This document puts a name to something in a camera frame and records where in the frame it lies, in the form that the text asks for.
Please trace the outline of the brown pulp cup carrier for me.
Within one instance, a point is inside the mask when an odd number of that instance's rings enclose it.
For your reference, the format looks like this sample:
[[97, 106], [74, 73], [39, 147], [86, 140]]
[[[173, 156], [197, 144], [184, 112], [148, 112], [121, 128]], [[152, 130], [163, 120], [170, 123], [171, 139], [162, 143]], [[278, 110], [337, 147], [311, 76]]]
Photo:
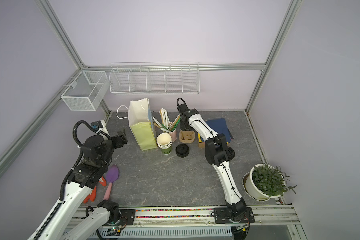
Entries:
[[194, 131], [182, 131], [179, 132], [179, 141], [184, 144], [193, 143], [195, 141]]

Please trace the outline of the black cup lid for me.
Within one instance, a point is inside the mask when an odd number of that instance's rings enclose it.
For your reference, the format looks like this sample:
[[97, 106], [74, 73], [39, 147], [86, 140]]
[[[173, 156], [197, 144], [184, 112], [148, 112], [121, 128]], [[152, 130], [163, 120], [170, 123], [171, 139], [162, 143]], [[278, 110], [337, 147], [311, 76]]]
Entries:
[[236, 156], [235, 150], [231, 147], [228, 147], [227, 156], [228, 156], [229, 161], [233, 160]]

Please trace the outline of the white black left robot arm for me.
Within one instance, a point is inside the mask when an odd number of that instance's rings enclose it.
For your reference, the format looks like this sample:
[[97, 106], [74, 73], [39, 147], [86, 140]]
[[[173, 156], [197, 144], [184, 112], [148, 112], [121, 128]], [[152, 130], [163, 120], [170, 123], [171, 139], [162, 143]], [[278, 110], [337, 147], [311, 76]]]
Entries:
[[60, 195], [48, 215], [30, 236], [31, 240], [85, 240], [106, 224], [119, 224], [124, 216], [118, 203], [105, 194], [95, 209], [87, 208], [88, 215], [68, 233], [69, 222], [86, 197], [90, 196], [105, 173], [112, 183], [114, 171], [111, 162], [114, 150], [127, 144], [126, 133], [119, 131], [110, 136], [104, 121], [88, 123], [80, 120], [72, 131], [73, 139], [80, 149], [79, 157], [65, 176]]

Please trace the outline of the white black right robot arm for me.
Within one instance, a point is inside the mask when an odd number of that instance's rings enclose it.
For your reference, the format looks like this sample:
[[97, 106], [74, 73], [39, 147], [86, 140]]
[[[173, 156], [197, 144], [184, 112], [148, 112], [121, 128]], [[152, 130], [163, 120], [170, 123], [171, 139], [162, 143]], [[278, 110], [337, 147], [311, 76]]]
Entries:
[[211, 128], [196, 109], [190, 109], [183, 98], [176, 101], [181, 117], [181, 130], [195, 130], [205, 141], [205, 157], [215, 169], [223, 187], [228, 219], [234, 223], [246, 220], [254, 223], [251, 208], [247, 206], [238, 190], [231, 173], [229, 163], [229, 147], [224, 134], [219, 134]]

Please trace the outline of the green wrapped straw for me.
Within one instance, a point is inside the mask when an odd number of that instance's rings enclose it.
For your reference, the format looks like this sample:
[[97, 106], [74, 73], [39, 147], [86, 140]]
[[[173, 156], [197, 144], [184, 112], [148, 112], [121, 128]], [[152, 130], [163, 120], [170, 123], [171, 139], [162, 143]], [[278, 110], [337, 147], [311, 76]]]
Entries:
[[173, 131], [176, 129], [176, 127], [177, 127], [180, 119], [181, 119], [180, 116], [178, 116], [178, 117], [175, 119], [175, 121], [172, 123], [172, 125], [171, 125], [171, 126], [169, 127], [169, 129], [168, 129], [170, 132], [173, 132]]

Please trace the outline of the brown wrapped straw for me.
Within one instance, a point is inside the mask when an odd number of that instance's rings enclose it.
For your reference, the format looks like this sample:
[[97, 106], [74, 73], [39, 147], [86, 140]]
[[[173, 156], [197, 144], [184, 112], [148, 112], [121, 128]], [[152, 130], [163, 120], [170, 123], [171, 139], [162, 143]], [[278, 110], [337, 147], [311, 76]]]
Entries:
[[177, 125], [178, 121], [180, 120], [180, 118], [181, 118], [181, 115], [178, 115], [176, 117], [176, 119], [174, 120], [174, 122], [172, 123], [172, 125], [170, 126], [169, 130], [171, 132], [176, 128], [176, 125]]

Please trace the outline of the white wrapped straw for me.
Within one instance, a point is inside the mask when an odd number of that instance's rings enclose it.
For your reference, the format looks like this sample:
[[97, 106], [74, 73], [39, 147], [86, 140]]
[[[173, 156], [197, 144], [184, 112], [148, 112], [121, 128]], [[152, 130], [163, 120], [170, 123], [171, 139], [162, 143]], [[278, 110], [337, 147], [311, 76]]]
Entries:
[[167, 111], [163, 108], [160, 109], [160, 115], [162, 119], [162, 125], [165, 129], [168, 130], [168, 118], [167, 118]]

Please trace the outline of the pink straw holder cup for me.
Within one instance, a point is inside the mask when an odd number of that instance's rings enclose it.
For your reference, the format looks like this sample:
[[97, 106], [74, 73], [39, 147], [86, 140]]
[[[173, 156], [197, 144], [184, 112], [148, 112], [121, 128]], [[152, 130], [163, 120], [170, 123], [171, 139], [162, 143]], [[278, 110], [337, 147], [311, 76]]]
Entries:
[[166, 133], [168, 133], [171, 136], [172, 142], [175, 142], [177, 140], [177, 130], [176, 129], [174, 129], [171, 132], [169, 130], [167, 130]]

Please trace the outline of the illustrated paper bag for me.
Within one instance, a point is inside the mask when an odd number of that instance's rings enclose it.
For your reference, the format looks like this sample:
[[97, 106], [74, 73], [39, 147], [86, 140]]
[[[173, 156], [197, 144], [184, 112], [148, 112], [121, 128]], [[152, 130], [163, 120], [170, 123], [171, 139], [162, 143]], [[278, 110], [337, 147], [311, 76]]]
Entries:
[[[127, 117], [119, 117], [119, 109], [128, 110]], [[129, 107], [121, 105], [116, 111], [118, 119], [128, 119], [129, 127], [142, 151], [157, 148], [156, 132], [148, 98], [130, 101]]]

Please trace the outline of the brown cardboard box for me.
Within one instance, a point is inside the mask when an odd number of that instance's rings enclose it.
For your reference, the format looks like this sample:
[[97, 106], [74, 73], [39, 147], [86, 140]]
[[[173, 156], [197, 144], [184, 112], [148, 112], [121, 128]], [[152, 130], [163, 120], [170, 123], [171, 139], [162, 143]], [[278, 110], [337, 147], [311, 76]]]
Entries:
[[198, 146], [199, 148], [204, 148], [205, 147], [205, 142], [204, 140], [201, 138], [201, 135], [198, 134]]

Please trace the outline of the purple pink garden trowel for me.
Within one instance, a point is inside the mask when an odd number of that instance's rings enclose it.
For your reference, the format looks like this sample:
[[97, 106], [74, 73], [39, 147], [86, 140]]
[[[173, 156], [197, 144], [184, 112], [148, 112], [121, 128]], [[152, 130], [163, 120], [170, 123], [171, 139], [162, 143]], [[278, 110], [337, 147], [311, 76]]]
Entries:
[[108, 187], [106, 189], [103, 200], [109, 200], [113, 183], [119, 178], [119, 168], [117, 165], [112, 165], [109, 167], [108, 172], [106, 174], [106, 181], [108, 183]]

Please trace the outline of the small white mesh basket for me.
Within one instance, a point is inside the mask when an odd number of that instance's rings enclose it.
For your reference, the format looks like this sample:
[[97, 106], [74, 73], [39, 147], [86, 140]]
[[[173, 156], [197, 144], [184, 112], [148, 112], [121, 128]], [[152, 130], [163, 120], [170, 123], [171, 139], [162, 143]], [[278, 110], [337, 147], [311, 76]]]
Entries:
[[95, 112], [109, 87], [105, 71], [80, 71], [61, 99], [71, 111]]

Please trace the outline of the red white glove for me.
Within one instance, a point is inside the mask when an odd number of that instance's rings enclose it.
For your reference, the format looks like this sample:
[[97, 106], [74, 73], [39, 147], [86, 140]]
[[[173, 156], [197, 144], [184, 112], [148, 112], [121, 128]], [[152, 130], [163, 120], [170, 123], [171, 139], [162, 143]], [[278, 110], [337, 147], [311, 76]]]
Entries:
[[[107, 181], [104, 177], [101, 177], [99, 180], [101, 186], [106, 187]], [[83, 204], [86, 204], [88, 201], [94, 202], [97, 196], [97, 186], [91, 191], [91, 193], [83, 200]]]

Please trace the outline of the potted green plant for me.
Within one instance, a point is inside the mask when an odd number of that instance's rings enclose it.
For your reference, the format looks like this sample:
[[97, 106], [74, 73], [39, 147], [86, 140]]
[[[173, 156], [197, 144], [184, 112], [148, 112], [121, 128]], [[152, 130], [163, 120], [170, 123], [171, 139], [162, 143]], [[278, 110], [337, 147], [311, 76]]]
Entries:
[[297, 186], [288, 185], [289, 178], [278, 166], [257, 164], [243, 176], [242, 185], [250, 198], [266, 202], [278, 199], [287, 192], [296, 192]]

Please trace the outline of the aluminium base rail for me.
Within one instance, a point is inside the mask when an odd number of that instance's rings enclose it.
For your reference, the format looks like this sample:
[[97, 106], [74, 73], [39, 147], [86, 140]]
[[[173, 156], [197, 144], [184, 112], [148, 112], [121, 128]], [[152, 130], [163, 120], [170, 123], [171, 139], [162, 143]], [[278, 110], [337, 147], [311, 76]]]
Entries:
[[293, 240], [305, 240], [301, 222], [292, 205], [251, 206], [240, 220], [228, 217], [227, 208], [151, 207], [121, 208], [120, 220], [108, 224], [105, 210], [86, 216], [79, 208], [61, 233], [45, 232], [43, 240], [96, 239], [169, 239], [194, 237], [232, 237], [246, 234], [259, 226], [285, 226]]

